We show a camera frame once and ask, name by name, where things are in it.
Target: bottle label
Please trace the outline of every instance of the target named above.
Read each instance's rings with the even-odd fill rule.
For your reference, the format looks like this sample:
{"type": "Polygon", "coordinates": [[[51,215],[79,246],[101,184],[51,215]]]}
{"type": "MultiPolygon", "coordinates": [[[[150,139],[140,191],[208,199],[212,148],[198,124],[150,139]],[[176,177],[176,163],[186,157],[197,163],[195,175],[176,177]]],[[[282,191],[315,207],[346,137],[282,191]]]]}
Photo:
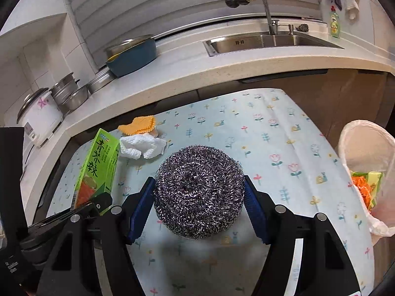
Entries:
{"type": "Polygon", "coordinates": [[[334,14],[331,14],[331,30],[332,34],[337,34],[338,32],[337,19],[334,14]]]}

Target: stainless steel sink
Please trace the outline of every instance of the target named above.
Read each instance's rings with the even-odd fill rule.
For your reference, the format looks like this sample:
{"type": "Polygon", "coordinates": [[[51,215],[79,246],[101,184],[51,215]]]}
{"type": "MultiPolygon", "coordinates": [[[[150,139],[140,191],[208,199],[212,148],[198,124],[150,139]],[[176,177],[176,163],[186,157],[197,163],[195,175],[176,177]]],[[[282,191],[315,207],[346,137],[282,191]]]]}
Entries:
{"type": "Polygon", "coordinates": [[[277,46],[324,46],[343,49],[325,40],[295,32],[279,31],[278,35],[269,35],[268,32],[253,32],[204,41],[204,46],[210,57],[235,51],[272,48],[277,46]]]}

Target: silver screw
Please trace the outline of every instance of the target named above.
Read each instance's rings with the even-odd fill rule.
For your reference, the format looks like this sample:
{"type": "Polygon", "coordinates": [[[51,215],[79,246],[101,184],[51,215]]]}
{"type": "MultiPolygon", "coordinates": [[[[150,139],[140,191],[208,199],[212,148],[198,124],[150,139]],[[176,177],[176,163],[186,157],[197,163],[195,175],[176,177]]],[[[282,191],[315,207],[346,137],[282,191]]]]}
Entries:
{"type": "Polygon", "coordinates": [[[80,220],[80,215],[79,214],[75,214],[75,215],[72,215],[71,217],[70,217],[70,220],[72,221],[72,222],[77,222],[77,221],[79,221],[80,220]]]}
{"type": "Polygon", "coordinates": [[[287,209],[283,205],[277,205],[274,209],[278,213],[285,213],[287,211],[287,209]]]}
{"type": "Polygon", "coordinates": [[[325,221],[325,220],[327,220],[327,217],[326,217],[326,215],[325,215],[324,213],[318,213],[318,214],[317,214],[317,218],[318,218],[318,220],[320,220],[320,221],[325,221]]]}
{"type": "Polygon", "coordinates": [[[111,208],[111,213],[114,215],[118,215],[122,211],[122,208],[120,206],[115,206],[111,208]]]}

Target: orange cloth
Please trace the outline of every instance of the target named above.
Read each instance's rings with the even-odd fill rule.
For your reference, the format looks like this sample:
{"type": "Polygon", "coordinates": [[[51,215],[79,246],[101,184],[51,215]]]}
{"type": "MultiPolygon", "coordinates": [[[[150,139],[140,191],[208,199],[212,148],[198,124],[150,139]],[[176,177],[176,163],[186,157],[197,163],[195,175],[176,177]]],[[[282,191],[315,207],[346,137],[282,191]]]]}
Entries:
{"type": "Polygon", "coordinates": [[[360,177],[351,177],[352,182],[354,183],[355,186],[357,186],[357,188],[359,189],[359,192],[362,195],[363,198],[363,202],[366,205],[366,208],[368,210],[369,206],[370,206],[370,202],[372,200],[372,197],[370,195],[372,189],[370,187],[370,185],[367,183],[366,178],[364,176],[360,176],[360,177]]]}
{"type": "Polygon", "coordinates": [[[120,125],[118,129],[128,136],[132,136],[134,134],[151,132],[155,128],[155,124],[155,117],[149,115],[147,117],[136,117],[133,119],[132,123],[120,125]]]}

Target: green box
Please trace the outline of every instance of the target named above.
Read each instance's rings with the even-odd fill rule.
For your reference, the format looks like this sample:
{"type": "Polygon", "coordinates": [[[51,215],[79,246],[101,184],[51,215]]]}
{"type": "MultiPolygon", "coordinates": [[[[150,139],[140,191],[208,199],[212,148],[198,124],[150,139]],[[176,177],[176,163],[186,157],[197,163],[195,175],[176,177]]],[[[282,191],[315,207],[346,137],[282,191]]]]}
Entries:
{"type": "Polygon", "coordinates": [[[118,154],[119,139],[99,129],[74,187],[72,209],[78,208],[90,197],[104,192],[111,194],[118,154]]]}

